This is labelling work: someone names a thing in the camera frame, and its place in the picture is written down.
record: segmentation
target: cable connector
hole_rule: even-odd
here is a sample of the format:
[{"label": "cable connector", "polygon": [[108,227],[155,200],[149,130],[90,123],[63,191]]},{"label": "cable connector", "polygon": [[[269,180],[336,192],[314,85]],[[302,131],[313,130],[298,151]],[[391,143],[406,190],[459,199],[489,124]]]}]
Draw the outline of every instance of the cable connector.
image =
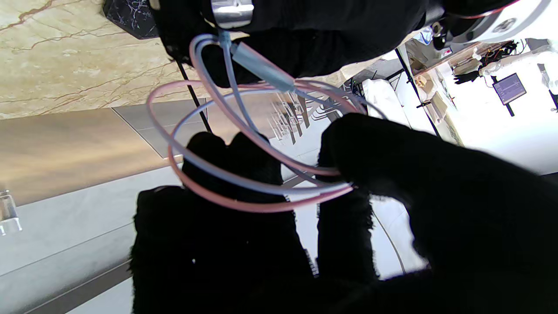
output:
[{"label": "cable connector", "polygon": [[231,47],[233,60],[245,67],[257,77],[267,81],[281,92],[295,91],[295,78],[283,71],[277,65],[264,58],[245,43],[233,44]]}]

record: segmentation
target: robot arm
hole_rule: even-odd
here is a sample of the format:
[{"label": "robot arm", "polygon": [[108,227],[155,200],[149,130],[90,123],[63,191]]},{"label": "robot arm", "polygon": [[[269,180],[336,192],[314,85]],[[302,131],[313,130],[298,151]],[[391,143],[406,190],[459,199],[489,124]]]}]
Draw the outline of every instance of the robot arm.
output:
[{"label": "robot arm", "polygon": [[536,50],[525,54],[509,56],[498,62],[492,62],[479,70],[481,77],[497,76],[504,70],[516,65],[545,64],[547,65],[548,81],[543,83],[548,86],[554,94],[558,93],[558,71],[555,64],[558,64],[558,50],[553,45],[545,45]]}]

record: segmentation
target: beige marble surface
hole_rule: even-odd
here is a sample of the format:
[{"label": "beige marble surface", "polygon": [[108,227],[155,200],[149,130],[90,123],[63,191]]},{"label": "beige marble surface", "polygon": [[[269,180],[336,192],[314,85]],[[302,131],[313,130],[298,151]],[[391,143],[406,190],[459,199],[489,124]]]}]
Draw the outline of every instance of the beige marble surface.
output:
[{"label": "beige marble surface", "polygon": [[[154,87],[182,78],[159,39],[125,33],[102,4],[0,0],[0,119],[141,104]],[[320,79],[340,85],[369,63]],[[207,97],[203,87],[196,93]],[[189,98],[184,88],[157,101]]]}]

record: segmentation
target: computer screen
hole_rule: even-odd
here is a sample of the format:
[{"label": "computer screen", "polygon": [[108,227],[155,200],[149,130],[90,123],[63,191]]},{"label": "computer screen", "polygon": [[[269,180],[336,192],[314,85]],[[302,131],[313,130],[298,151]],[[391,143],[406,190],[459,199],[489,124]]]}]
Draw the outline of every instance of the computer screen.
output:
[{"label": "computer screen", "polygon": [[517,98],[527,94],[527,91],[525,90],[525,87],[523,87],[517,73],[498,81],[498,83],[495,83],[494,89],[496,90],[496,93],[498,93],[498,96],[500,96],[503,104],[509,104]]}]

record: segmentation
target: metal fitting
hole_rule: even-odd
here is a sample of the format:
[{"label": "metal fitting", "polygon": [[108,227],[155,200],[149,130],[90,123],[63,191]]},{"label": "metal fitting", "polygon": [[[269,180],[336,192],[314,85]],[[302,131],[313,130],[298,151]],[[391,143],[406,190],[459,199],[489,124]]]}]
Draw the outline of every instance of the metal fitting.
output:
[{"label": "metal fitting", "polygon": [[252,0],[211,0],[213,16],[220,28],[230,29],[252,22]]}]

